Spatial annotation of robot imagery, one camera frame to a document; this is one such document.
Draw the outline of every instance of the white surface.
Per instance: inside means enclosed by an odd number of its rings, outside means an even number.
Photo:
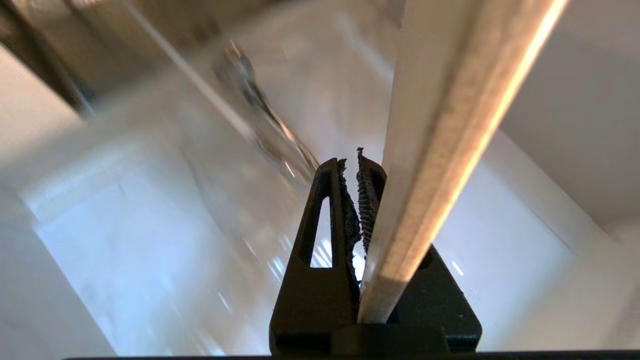
[[[508,166],[491,150],[518,152],[496,139],[479,162],[435,247],[483,326],[479,350],[502,350],[523,317],[573,255],[489,163]]]
[[[640,348],[637,264],[619,243],[592,245],[557,276],[505,348]]]
[[[593,219],[503,131],[496,132],[483,160],[573,254],[606,239]]]
[[[640,3],[572,1],[502,125],[598,225],[640,216]]]
[[[79,118],[0,47],[0,358],[114,356],[56,262],[31,230],[31,215],[7,179],[24,151]]]
[[[268,351],[225,336],[262,300],[243,288],[260,284],[243,282],[242,259],[175,154],[159,152],[38,233],[119,354],[224,354],[219,341]]]

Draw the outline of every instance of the white wall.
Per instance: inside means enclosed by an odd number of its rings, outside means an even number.
[[[544,224],[561,241],[567,254],[562,267],[547,272],[543,287],[539,282],[523,284],[537,286],[540,291],[529,299],[529,306],[519,309],[501,339],[500,349],[640,348],[638,223],[612,224],[605,233],[502,132],[494,138],[483,161],[534,214],[535,222]],[[505,222],[499,226],[511,225]],[[528,235],[529,241],[541,240],[535,232]],[[525,249],[519,247],[513,254],[532,256],[523,254]],[[537,272],[558,264],[551,252],[540,256],[532,264]],[[503,270],[518,271],[528,264],[517,262]]]
[[[505,347],[522,318],[573,258],[560,237],[514,191],[504,167],[497,166],[510,165],[512,159],[505,154],[518,151],[522,152],[498,133],[435,241],[483,326],[483,351]]]
[[[640,3],[571,1],[502,129],[599,225],[640,215]]]
[[[115,356],[74,290],[30,230],[0,224],[0,357]]]
[[[29,146],[78,121],[73,110],[0,47],[0,177]],[[0,358],[114,356],[44,244],[10,182],[0,187]]]

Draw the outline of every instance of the wooden stick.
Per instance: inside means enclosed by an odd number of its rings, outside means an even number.
[[[565,4],[407,0],[358,322],[387,321]]]

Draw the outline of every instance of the dark object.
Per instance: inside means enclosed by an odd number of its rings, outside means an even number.
[[[351,199],[342,196],[342,170],[337,159],[318,167],[278,300],[269,326],[272,354],[329,354],[333,331],[352,325],[358,314],[360,292],[356,283],[346,219],[355,212]],[[331,209],[331,268],[311,268],[320,208],[329,197]]]
[[[369,251],[373,226],[376,224],[380,199],[387,182],[387,174],[382,167],[362,155],[358,148],[358,208],[362,223],[362,245],[365,254]]]
[[[65,101],[76,109],[93,113],[90,104],[90,91],[80,84],[76,76],[69,71],[60,60],[48,41],[42,36],[24,16],[16,9],[13,1],[0,0],[0,11],[5,12],[15,23],[18,31],[24,36],[26,49],[34,55],[38,65],[36,70]]]
[[[362,155],[362,149],[358,164],[358,204],[363,236],[370,241],[387,175]],[[350,260],[357,218],[353,219],[343,171],[344,160],[332,159],[316,172],[271,318],[271,353],[416,356],[474,351],[482,328],[434,248],[387,324],[356,324],[359,291]],[[333,267],[311,268],[320,206],[326,196],[331,207]]]

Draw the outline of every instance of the black plastic mount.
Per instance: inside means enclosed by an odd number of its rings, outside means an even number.
[[[344,204],[337,159],[322,164],[311,186],[298,235],[271,318],[273,355],[419,356],[475,351],[482,328],[438,252],[432,247],[386,324],[356,324],[358,284],[347,257]],[[375,217],[387,175],[366,158],[359,192]],[[329,196],[333,266],[311,268],[320,207]]]

